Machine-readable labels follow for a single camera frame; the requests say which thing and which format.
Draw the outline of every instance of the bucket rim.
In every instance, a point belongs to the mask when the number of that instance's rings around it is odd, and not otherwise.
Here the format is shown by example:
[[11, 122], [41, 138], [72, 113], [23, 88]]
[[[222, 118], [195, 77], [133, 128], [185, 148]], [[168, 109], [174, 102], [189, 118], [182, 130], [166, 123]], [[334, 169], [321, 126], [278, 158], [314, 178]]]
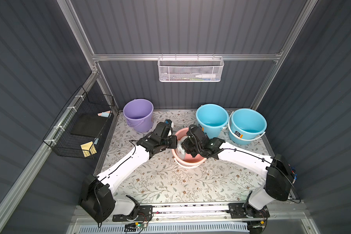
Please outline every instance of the bucket rim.
[[212, 103], [201, 105], [201, 106], [197, 109], [197, 112], [196, 112], [195, 115], [196, 115], [196, 117], [197, 117], [198, 122], [199, 122], [199, 123], [202, 123], [202, 122], [200, 121], [199, 117], [198, 117], [198, 112], [199, 112], [200, 108], [202, 108], [203, 106], [207, 106], [207, 105], [215, 105], [215, 106], [218, 106], [219, 108], [221, 108], [222, 110], [225, 111], [225, 114], [226, 114], [226, 117], [227, 117], [225, 123], [223, 123], [223, 124], [221, 124], [221, 125], [219, 125], [219, 126], [208, 126], [208, 128], [218, 129], [218, 128], [221, 128], [221, 127], [226, 126], [226, 124], [229, 122], [229, 113], [228, 113], [222, 106], [216, 105], [216, 104], [212, 104]]
[[[262, 118], [262, 119], [264, 120], [264, 122], [265, 122], [265, 128], [262, 129], [261, 131], [255, 132], [255, 133], [247, 132], [247, 131], [244, 131], [243, 129], [239, 128], [239, 127], [234, 123], [233, 118], [234, 118], [234, 115], [235, 115], [237, 112], [242, 111], [242, 110], [244, 110], [244, 111], [248, 110], [248, 111], [256, 112], [257, 114], [259, 114], [259, 116], [261, 116], [261, 118]], [[267, 129], [267, 126], [268, 126], [268, 125], [267, 125], [267, 120], [264, 118], [264, 116], [263, 116], [262, 114], [260, 114], [259, 112], [255, 111], [255, 110], [249, 109], [249, 108], [240, 108], [240, 109], [234, 111], [233, 115], [231, 116], [231, 124], [233, 124], [235, 128], [237, 128], [237, 129], [239, 129], [240, 131], [242, 131], [242, 133], [246, 133], [246, 134], [256, 134], [256, 135], [262, 134], [262, 133]]]
[[150, 115], [153, 114], [153, 103], [152, 103], [150, 100], [147, 100], [147, 99], [144, 99], [144, 98], [138, 98], [138, 99], [134, 99], [134, 100], [129, 101], [129, 102], [126, 103], [126, 105], [123, 107], [122, 113], [123, 113], [123, 115], [125, 116], [126, 119], [130, 119], [130, 120], [139, 120], [139, 119], [132, 119], [132, 118], [129, 118], [129, 117], [127, 117], [127, 116], [125, 115], [125, 108], [126, 108], [126, 106], [129, 105], [131, 102], [134, 102], [134, 101], [137, 101], [137, 100], [145, 100], [145, 101], [148, 101], [148, 102], [151, 104], [151, 106], [152, 106], [152, 110], [150, 111], [150, 113], [149, 113], [148, 115], [146, 115], [145, 117], [140, 118], [140, 119], [145, 119], [145, 118], [147, 118], [148, 116], [150, 116]]

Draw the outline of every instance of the white bottle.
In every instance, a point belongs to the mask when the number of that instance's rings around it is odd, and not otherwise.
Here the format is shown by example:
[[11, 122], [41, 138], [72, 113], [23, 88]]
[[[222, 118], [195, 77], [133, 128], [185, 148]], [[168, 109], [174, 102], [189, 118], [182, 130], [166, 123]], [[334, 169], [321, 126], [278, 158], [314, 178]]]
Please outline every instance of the white bottle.
[[196, 75], [195, 78], [199, 78], [199, 79], [216, 79], [216, 74], [200, 74], [200, 75]]

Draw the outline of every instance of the water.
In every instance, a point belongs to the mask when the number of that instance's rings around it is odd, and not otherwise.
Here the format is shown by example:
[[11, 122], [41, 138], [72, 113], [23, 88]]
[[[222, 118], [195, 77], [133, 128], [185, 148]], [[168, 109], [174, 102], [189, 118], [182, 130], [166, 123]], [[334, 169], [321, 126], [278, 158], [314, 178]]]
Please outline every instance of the water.
[[211, 127], [218, 127], [221, 126], [223, 123], [215, 124], [215, 123], [204, 123], [205, 125], [211, 126]]
[[243, 129], [243, 128], [240, 128], [242, 129], [243, 131], [246, 131], [248, 133], [257, 133], [258, 131], [256, 129]]

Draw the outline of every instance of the yellow sponge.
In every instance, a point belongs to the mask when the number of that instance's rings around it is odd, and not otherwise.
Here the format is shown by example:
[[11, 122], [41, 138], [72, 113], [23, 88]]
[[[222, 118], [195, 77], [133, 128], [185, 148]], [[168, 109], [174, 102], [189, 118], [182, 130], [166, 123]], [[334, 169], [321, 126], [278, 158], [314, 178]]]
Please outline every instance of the yellow sponge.
[[94, 153], [97, 153], [93, 142], [82, 144], [81, 148], [82, 148], [84, 157], [88, 157], [90, 155], [93, 155]]

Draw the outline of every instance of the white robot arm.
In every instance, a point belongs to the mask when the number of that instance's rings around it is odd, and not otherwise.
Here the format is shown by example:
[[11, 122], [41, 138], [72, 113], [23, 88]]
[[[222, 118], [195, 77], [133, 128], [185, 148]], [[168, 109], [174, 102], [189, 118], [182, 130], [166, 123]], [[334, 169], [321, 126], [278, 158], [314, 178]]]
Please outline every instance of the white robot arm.
[[[171, 121], [159, 123], [153, 133], [141, 138], [137, 145], [115, 165], [97, 175], [89, 175], [82, 186], [80, 205], [99, 223], [111, 213], [136, 217], [139, 203], [130, 196], [113, 197], [118, 186], [138, 166], [147, 162], [154, 154], [166, 148], [176, 148], [177, 139], [169, 136], [172, 132]], [[198, 127], [190, 126], [187, 132], [189, 138], [182, 143], [187, 153], [203, 157], [214, 157], [220, 160], [236, 163], [253, 171], [266, 183], [253, 190], [243, 205], [242, 216], [253, 217], [255, 211], [260, 211], [271, 201], [286, 200], [293, 178], [291, 169], [281, 155], [271, 157], [240, 149], [219, 138], [209, 139]]]

